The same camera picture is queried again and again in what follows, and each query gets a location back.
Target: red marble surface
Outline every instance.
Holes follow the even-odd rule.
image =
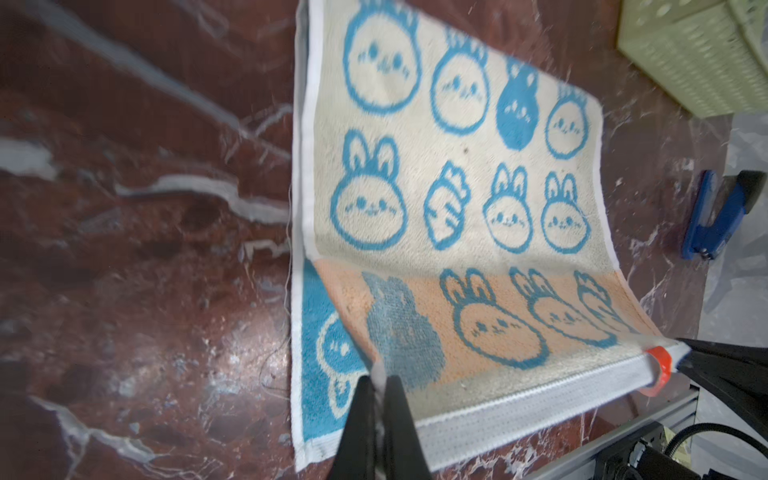
[[[664,333],[694,336],[706,264],[678,250],[700,171],[722,170],[730,119],[691,119],[615,50],[617,2],[412,3],[603,102],[621,268]],[[61,4],[242,130],[0,9],[0,137],[47,148],[59,169],[53,181],[0,172],[0,472],[323,478],[329,462],[293,473],[289,257],[243,249],[284,245],[286,227],[210,196],[115,193],[193,174],[287,201],[295,2]],[[437,476],[520,478],[686,388],[625,396]]]

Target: gray floor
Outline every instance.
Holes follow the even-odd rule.
[[[736,115],[728,146],[726,175],[768,171],[768,114]],[[768,347],[768,189],[710,265],[699,339]],[[759,438],[722,402],[702,391],[697,422],[731,425]],[[710,468],[739,480],[768,478],[768,459],[738,439],[720,433],[694,437],[694,470]]]

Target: towel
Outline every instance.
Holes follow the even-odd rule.
[[[594,97],[402,3],[297,20],[297,469],[333,454],[371,362],[435,470],[653,382],[652,346],[686,353],[619,270]]]

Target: floor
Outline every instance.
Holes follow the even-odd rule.
[[[618,2],[411,3],[601,101],[621,268],[664,334],[694,336],[707,265],[678,251],[730,118],[690,118],[616,51]],[[290,443],[295,8],[0,3],[6,478],[324,478]],[[653,407],[625,396],[439,475],[519,478]]]
[[[768,114],[733,118],[726,175],[768,171]],[[744,218],[725,252],[710,265],[699,323],[699,339],[768,348],[768,189]],[[741,418],[703,390],[697,422],[733,426],[759,438]],[[719,433],[694,437],[694,469],[714,468],[739,480],[768,478],[768,459],[738,439]]]

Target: black cable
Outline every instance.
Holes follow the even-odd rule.
[[[697,433],[703,432],[727,433],[728,435],[742,439],[743,441],[749,443],[758,452],[762,453],[766,458],[768,458],[768,447],[753,439],[741,430],[736,430],[732,427],[729,427],[728,425],[721,425],[720,423],[697,423],[696,425],[691,425],[690,427],[680,430],[680,433],[675,435],[670,441],[669,445],[667,445],[667,447],[664,449],[664,454],[667,457],[672,458],[672,455],[674,455],[674,453],[677,451],[677,448],[680,447],[683,442],[696,435]]]

